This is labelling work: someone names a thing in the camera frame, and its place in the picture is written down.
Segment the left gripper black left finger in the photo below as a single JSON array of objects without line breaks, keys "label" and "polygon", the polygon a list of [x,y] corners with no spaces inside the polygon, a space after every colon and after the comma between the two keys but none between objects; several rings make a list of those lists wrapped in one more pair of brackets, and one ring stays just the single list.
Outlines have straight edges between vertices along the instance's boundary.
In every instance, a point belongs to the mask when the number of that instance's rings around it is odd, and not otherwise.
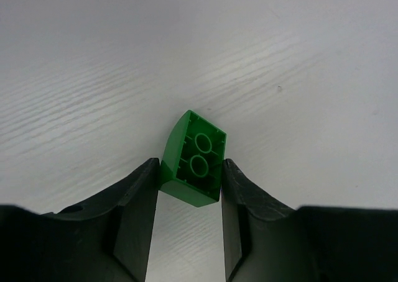
[{"label": "left gripper black left finger", "polygon": [[144,281],[159,160],[58,213],[1,206],[2,281]]}]

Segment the green sloped lego brick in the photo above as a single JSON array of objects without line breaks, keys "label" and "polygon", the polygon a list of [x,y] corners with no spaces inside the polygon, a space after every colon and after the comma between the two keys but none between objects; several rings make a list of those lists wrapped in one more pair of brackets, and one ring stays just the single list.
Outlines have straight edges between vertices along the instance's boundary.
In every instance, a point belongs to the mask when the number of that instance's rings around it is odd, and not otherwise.
[{"label": "green sloped lego brick", "polygon": [[218,202],[226,139],[225,132],[188,110],[165,145],[159,189],[195,207]]}]

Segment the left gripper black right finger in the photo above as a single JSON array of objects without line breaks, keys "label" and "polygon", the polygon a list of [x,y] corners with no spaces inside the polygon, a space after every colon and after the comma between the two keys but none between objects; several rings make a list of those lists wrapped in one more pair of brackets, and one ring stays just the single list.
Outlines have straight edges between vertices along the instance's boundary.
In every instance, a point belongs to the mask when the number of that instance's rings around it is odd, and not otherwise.
[{"label": "left gripper black right finger", "polygon": [[397,211],[292,209],[234,161],[221,180],[227,281],[396,281]]}]

